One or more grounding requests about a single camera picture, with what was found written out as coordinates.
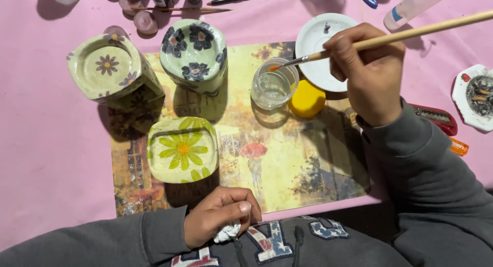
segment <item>hand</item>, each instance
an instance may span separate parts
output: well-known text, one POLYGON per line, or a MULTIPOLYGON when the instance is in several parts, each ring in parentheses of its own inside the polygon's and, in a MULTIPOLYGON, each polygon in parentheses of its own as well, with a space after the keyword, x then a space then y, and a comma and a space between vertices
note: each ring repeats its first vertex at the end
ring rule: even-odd
POLYGON ((240 235, 262 220, 260 205, 250 189, 219 186, 185 217, 185 243, 190 249, 200 247, 236 219, 241 223, 240 235))
POLYGON ((351 106, 373 127, 393 122, 402 112, 400 85, 406 47, 397 42, 357 52, 352 44, 383 35, 383 31, 362 23, 324 43, 324 49, 332 50, 330 73, 339 81, 348 79, 351 106))

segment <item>person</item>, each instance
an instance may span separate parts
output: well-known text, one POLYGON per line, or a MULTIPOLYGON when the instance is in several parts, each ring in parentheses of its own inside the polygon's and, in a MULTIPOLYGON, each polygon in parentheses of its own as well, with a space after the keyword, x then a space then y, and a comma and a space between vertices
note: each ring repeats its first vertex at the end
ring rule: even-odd
POLYGON ((493 197, 449 147, 447 136, 400 97, 405 47, 357 52, 385 33, 360 24, 337 33, 330 70, 348 79, 363 141, 379 163, 398 213, 391 245, 336 221, 262 220, 252 192, 218 187, 193 210, 145 212, 61 228, 0 253, 0 266, 489 266, 493 197), (238 238, 210 240, 241 220, 238 238))

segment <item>letter patch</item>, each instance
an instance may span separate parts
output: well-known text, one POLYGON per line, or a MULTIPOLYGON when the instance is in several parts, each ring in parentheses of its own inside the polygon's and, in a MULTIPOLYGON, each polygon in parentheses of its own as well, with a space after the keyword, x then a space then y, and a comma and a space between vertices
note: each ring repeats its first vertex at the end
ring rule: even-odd
POLYGON ((293 248, 285 242, 279 221, 251 226, 247 230, 247 236, 258 248, 258 252, 255 252, 255 260, 259 265, 293 256, 293 248), (267 235, 256 229, 264 225, 267 225, 267 235))
POLYGON ((198 256, 191 259, 182 259, 183 255, 173 257, 171 267, 206 267, 206 266, 221 266, 219 258, 214 257, 209 252, 209 247, 205 246, 200 249, 198 256))
POLYGON ((327 220, 332 227, 324 226, 321 221, 308 223, 308 228, 314 236, 325 240, 351 237, 338 222, 329 219, 324 220, 327 220))

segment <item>yellow flower center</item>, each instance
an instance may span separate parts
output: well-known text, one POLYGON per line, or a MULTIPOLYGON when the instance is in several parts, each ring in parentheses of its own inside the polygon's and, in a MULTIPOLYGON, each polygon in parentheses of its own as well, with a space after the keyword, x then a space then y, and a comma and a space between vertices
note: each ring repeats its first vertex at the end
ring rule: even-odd
POLYGON ((186 154, 188 154, 188 150, 189 150, 189 147, 188 147, 188 144, 185 144, 185 143, 181 143, 178 145, 178 152, 184 156, 186 154))

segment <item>painted placemat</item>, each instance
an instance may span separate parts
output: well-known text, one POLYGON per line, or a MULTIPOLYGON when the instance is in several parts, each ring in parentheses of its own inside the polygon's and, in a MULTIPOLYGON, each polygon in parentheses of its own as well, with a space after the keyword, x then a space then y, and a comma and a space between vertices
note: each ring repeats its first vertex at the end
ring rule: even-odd
POLYGON ((311 119, 293 116, 287 106, 265 111, 250 100, 258 67, 272 57, 292 59, 293 49, 294 42, 229 47, 228 75, 214 98, 177 88, 159 54, 146 54, 166 95, 130 113, 109 110, 117 215, 194 206, 218 185, 252 189, 263 213, 366 195, 361 135, 344 96, 328 94, 311 119), (176 117, 202 117, 214 125, 219 168, 212 175, 186 184, 151 175, 146 133, 158 120, 176 117))

